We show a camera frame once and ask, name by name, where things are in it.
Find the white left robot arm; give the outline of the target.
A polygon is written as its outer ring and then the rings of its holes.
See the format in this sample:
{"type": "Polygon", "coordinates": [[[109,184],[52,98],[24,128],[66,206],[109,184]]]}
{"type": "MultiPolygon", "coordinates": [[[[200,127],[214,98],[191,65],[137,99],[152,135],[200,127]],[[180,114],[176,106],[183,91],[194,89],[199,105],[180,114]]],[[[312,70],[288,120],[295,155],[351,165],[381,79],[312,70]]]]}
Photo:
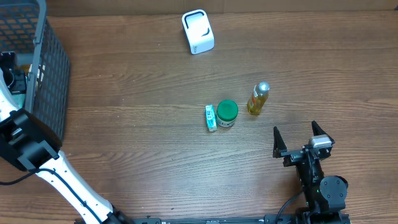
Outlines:
{"type": "Polygon", "coordinates": [[[131,219],[97,194],[61,151],[61,140],[41,120],[15,103],[6,78],[14,76],[15,54],[1,54],[1,157],[26,177],[37,175],[81,215],[83,223],[130,223],[131,219]]]}

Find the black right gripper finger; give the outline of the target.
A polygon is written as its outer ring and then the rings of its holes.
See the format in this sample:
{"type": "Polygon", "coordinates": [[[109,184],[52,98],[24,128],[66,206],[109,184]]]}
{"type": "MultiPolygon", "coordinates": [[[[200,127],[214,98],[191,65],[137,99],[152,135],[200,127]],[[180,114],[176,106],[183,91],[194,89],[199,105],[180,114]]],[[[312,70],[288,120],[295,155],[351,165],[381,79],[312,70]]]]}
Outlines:
{"type": "Polygon", "coordinates": [[[280,135],[280,131],[278,130],[277,126],[273,128],[273,135],[274,135],[274,146],[272,156],[274,158],[283,157],[284,154],[287,152],[287,147],[285,145],[282,136],[280,135]]]}
{"type": "Polygon", "coordinates": [[[313,131],[313,135],[314,136],[321,136],[326,134],[326,132],[324,132],[324,130],[322,130],[322,128],[318,125],[318,123],[316,121],[312,121],[312,131],[313,131]]]}

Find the yellow bottle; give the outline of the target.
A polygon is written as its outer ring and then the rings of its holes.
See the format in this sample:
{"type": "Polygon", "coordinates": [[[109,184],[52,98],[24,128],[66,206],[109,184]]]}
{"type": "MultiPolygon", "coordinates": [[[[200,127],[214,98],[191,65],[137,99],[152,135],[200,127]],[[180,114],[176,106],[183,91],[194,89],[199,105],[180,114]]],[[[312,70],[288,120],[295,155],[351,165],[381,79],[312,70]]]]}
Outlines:
{"type": "Polygon", "coordinates": [[[269,97],[270,85],[267,82],[260,82],[254,86],[251,97],[247,103],[248,112],[252,115],[259,115],[262,107],[269,97]]]}

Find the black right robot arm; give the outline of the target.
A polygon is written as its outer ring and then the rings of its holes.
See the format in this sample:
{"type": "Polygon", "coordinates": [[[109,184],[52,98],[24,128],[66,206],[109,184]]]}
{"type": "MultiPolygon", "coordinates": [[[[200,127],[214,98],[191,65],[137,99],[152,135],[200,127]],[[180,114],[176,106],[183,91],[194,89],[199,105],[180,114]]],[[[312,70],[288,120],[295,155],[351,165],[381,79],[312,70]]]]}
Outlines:
{"type": "Polygon", "coordinates": [[[350,223],[348,215],[341,211],[346,208],[348,182],[342,176],[325,176],[320,162],[331,156],[335,140],[316,121],[312,121],[313,136],[301,149],[289,151],[280,131],[273,128],[273,157],[282,158],[285,167],[294,166],[302,189],[286,201],[274,218],[274,223],[350,223]],[[294,214],[283,216],[282,212],[301,194],[306,207],[296,209],[294,214]]]}

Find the teal tissue pack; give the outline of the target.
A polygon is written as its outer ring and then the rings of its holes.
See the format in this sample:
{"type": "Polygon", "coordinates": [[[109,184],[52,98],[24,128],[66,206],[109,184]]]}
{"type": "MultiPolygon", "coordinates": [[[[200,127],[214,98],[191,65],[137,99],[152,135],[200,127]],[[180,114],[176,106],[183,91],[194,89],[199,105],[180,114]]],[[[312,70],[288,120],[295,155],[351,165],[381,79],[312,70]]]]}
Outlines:
{"type": "Polygon", "coordinates": [[[210,132],[217,131],[217,121],[216,121],[216,114],[213,105],[206,105],[205,106],[205,117],[206,117],[206,124],[208,130],[210,132]]]}

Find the green lid jar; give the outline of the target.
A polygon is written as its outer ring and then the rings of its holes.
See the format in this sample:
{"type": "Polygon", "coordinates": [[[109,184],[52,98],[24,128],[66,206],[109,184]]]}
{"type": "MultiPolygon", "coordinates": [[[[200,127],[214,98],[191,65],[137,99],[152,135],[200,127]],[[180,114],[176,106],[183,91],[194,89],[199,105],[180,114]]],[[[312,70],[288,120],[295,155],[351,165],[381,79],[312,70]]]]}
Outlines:
{"type": "Polygon", "coordinates": [[[221,101],[216,109],[216,120],[221,127],[231,127],[238,116],[239,108],[233,100],[221,101]]]}

